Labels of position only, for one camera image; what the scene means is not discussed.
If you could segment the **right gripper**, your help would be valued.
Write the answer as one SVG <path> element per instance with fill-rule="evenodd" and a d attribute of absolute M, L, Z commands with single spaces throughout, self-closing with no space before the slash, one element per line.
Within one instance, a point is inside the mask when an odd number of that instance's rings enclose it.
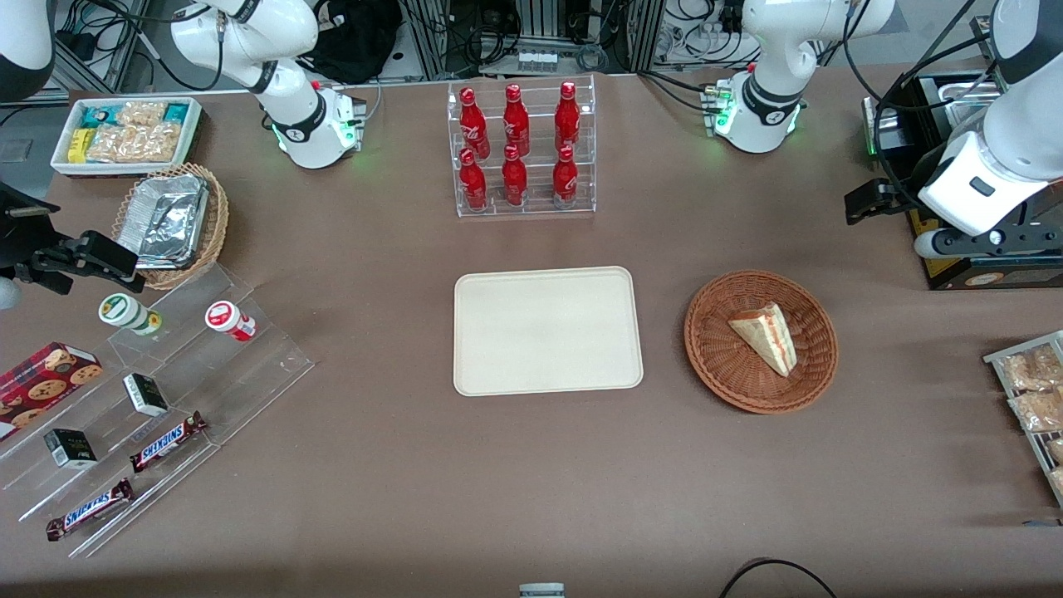
<path fill-rule="evenodd" d="M 58 209 L 1 182 L 1 276 L 37 284 L 58 295 L 69 294 L 72 275 L 102 277 L 140 294 L 147 280 L 136 271 L 136 253 L 98 230 L 62 241 L 63 234 L 51 223 Z M 45 247 L 53 247 L 51 260 L 31 260 Z"/>

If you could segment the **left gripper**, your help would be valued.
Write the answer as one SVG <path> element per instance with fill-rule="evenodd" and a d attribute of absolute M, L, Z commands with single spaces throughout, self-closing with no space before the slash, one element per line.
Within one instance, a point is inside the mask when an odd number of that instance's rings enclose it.
<path fill-rule="evenodd" d="M 914 215 L 923 219 L 925 204 L 918 199 L 918 189 L 901 184 L 899 191 L 884 178 L 868 180 L 845 195 L 845 221 L 855 226 L 861 221 L 880 215 Z"/>

